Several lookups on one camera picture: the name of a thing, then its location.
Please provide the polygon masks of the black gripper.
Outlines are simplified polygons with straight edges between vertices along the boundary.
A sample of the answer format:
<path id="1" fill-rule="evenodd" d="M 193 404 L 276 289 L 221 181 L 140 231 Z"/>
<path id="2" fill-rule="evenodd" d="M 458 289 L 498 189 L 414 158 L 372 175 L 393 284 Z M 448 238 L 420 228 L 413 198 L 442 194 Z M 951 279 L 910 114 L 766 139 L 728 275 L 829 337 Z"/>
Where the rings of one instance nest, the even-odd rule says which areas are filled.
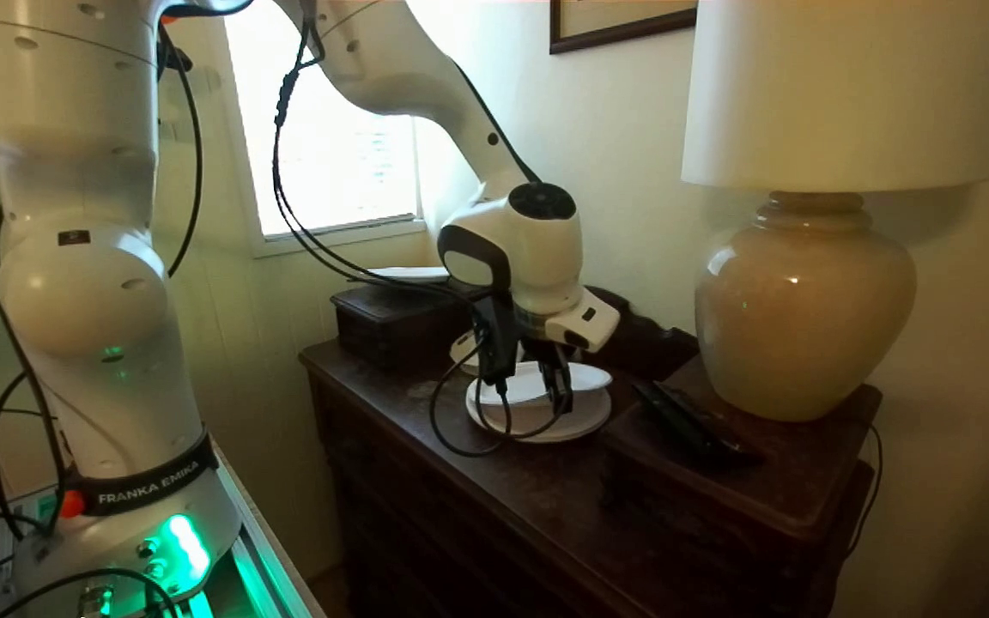
<path id="1" fill-rule="evenodd" d="M 478 337 L 478 365 L 484 386 L 505 386 L 514 373 L 520 355 L 524 355 L 538 365 L 552 411 L 573 411 L 573 387 L 564 351 L 551 341 L 531 337 L 505 296 L 475 299 L 469 323 Z"/>

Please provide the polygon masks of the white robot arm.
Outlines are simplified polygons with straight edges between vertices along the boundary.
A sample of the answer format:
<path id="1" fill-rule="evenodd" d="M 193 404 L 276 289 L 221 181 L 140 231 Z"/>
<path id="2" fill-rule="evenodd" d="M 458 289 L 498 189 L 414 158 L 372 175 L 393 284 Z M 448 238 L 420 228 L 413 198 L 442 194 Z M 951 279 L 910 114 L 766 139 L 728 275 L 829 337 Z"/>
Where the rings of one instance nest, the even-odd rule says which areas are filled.
<path id="1" fill-rule="evenodd" d="M 0 618 L 177 618 L 245 518 L 196 408 L 167 272 L 152 245 L 157 24 L 252 0 L 0 0 L 0 315 L 53 431 L 62 479 L 25 531 Z M 339 97 L 441 122 L 481 177 L 437 240 L 478 299 L 486 366 L 602 351 L 618 312 L 581 284 L 573 198 L 537 177 L 465 70 L 404 0 L 276 0 Z"/>

